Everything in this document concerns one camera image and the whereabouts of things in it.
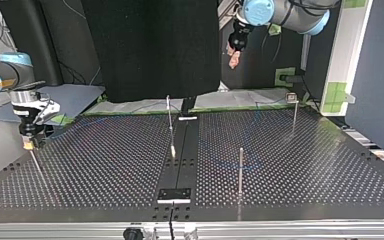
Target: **vertical metal pin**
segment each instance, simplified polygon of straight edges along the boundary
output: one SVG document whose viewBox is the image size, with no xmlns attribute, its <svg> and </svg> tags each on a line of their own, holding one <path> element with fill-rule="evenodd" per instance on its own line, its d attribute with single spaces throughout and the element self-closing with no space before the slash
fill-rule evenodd
<svg viewBox="0 0 384 240">
<path fill-rule="evenodd" d="M 29 153 L 30 153 L 30 155 L 32 156 L 32 159 L 33 159 L 34 165 L 35 165 L 36 168 L 37 168 L 37 171 L 39 171 L 39 173 L 40 173 L 41 175 L 43 175 L 43 173 L 42 173 L 42 169 L 40 168 L 39 162 L 37 161 L 36 155 L 34 154 L 33 150 L 30 150 Z"/>
<path fill-rule="evenodd" d="M 242 181 L 243 181 L 243 168 L 244 168 L 244 149 L 239 149 L 239 198 L 242 200 Z"/>
<path fill-rule="evenodd" d="M 171 156 L 176 158 L 176 148 L 174 147 L 174 133 L 173 133 L 173 122 L 171 118 L 171 103 L 170 103 L 170 96 L 167 96 L 167 111 L 168 111 L 168 121 L 169 121 L 169 130 L 170 130 L 170 137 L 171 137 Z"/>
<path fill-rule="evenodd" d="M 295 124 L 297 123 L 298 106 L 299 106 L 299 101 L 297 100 L 295 102 L 294 127 L 295 127 Z"/>
</svg>

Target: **black curtain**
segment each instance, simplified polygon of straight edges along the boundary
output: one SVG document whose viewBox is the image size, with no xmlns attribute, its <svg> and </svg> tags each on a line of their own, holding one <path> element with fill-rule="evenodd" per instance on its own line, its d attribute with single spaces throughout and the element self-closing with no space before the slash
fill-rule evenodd
<svg viewBox="0 0 384 240">
<path fill-rule="evenodd" d="M 217 90 L 217 1 L 82 0 L 112 102 Z"/>
</svg>

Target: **white label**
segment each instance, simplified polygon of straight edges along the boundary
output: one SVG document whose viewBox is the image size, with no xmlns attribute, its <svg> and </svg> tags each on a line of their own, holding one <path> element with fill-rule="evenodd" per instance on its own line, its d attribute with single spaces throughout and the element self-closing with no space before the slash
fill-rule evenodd
<svg viewBox="0 0 384 240">
<path fill-rule="evenodd" d="M 28 116 L 29 115 L 29 111 L 14 110 L 14 113 L 15 113 L 15 115 L 23 115 L 23 116 Z"/>
</svg>

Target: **black optical breadboard table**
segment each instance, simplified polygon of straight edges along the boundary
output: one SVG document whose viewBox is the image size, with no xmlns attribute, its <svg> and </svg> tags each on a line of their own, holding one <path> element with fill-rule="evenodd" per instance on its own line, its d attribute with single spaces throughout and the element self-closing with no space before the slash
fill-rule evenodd
<svg viewBox="0 0 384 240">
<path fill-rule="evenodd" d="M 0 222 L 384 219 L 384 162 L 310 110 L 86 116 L 0 172 Z M 239 195 L 239 149 L 244 149 Z M 161 189 L 190 203 L 157 204 Z"/>
</svg>

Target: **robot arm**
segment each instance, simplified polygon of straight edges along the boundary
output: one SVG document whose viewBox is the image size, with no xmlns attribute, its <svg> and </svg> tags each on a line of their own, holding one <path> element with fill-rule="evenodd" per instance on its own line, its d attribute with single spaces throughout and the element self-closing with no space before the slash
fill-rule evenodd
<svg viewBox="0 0 384 240">
<path fill-rule="evenodd" d="M 8 91 L 14 113 L 20 118 L 20 134 L 24 148 L 39 147 L 37 136 L 43 124 L 54 117 L 60 105 L 36 91 L 36 81 L 30 57 L 24 53 L 0 55 L 0 92 Z"/>
<path fill-rule="evenodd" d="M 319 34 L 330 18 L 329 9 L 339 6 L 340 0 L 239 0 L 229 36 L 231 51 L 243 51 L 248 35 L 255 27 L 267 23 L 280 25 L 300 34 Z"/>
</svg>

